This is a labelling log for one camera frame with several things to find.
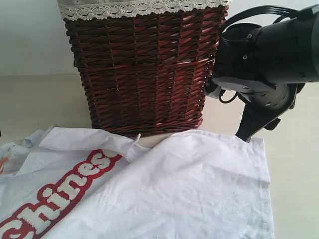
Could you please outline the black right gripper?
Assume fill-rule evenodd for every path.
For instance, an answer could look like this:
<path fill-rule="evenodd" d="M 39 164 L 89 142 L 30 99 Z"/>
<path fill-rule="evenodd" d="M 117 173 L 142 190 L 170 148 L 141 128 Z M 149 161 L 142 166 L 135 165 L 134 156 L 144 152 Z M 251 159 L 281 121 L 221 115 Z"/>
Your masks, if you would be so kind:
<path fill-rule="evenodd" d="M 238 78 L 230 87 L 235 98 L 245 107 L 236 136 L 249 142 L 253 135 L 262 130 L 274 130 L 281 121 L 279 116 L 294 107 L 296 95 L 304 88 L 303 83 L 271 83 L 258 72 L 254 59 L 254 32 L 261 26 L 239 23 L 229 27 L 222 35 L 215 57 L 213 75 Z M 219 94 L 222 103 L 226 90 Z"/>

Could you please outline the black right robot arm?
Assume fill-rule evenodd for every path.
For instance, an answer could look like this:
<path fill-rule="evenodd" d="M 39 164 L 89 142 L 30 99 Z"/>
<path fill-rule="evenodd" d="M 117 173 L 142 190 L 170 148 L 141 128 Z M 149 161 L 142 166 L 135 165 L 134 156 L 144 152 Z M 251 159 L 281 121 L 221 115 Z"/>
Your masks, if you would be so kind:
<path fill-rule="evenodd" d="M 243 141 L 274 130 L 305 84 L 319 80 L 319 7 L 263 5 L 229 18 L 207 94 L 234 91 L 245 105 L 236 136 Z"/>

